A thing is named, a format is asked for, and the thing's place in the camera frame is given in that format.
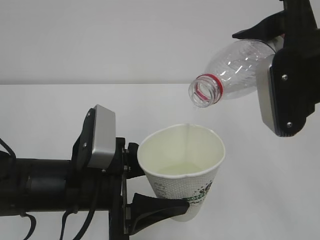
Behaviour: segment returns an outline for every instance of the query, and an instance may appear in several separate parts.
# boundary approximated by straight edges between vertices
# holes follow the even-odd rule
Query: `white paper cup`
[[[157,131],[139,146],[138,162],[158,198],[185,199],[190,208],[173,217],[193,219],[225,158],[225,146],[212,130],[179,124]]]

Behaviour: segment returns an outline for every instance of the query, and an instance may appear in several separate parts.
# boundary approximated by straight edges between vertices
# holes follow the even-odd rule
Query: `white background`
[[[319,18],[320,2],[311,2]],[[281,9],[276,0],[1,0],[0,81],[189,82],[232,33]],[[63,15],[53,23],[56,13]],[[79,38],[82,27],[88,30]],[[320,239],[320,113],[295,137],[278,138],[261,121],[256,93],[195,109],[188,84],[2,85],[0,137],[19,158],[69,159],[95,104],[116,112],[117,136],[127,143],[194,123],[215,130],[226,146],[197,217],[164,220],[132,240]],[[135,192],[154,195],[145,177],[129,180],[128,190],[129,202]],[[86,214],[69,217],[66,240]],[[62,212],[35,215],[31,240],[57,240]],[[0,238],[21,240],[29,226],[25,218],[1,217]],[[107,212],[95,214],[83,239],[108,239]]]

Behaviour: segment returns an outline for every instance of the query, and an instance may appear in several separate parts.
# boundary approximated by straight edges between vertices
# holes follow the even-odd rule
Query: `white table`
[[[187,84],[3,85],[0,137],[19,158],[70,159],[95,104],[116,112],[116,134],[127,143],[177,123],[211,128],[225,143],[225,162],[197,217],[164,220],[132,240],[320,239],[319,112],[295,137],[278,138],[261,121],[256,93],[195,109]],[[128,181],[129,203],[134,193],[154,196],[144,176]],[[86,214],[69,217],[66,240]],[[35,216],[32,240],[59,238],[62,212]],[[1,239],[21,240],[29,227],[25,218],[0,217]],[[83,239],[108,239],[107,212],[95,214]]]

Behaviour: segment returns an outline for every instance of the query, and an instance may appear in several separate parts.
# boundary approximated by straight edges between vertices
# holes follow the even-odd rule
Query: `white wall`
[[[1,0],[0,84],[188,83],[233,33],[280,10],[278,0]]]

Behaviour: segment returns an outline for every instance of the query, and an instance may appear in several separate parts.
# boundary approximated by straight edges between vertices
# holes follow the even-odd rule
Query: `plastic bottle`
[[[275,54],[281,37],[265,43],[255,39],[238,40],[217,53],[204,74],[189,86],[189,96],[200,108],[216,104],[221,99],[235,99],[255,91],[256,67]]]

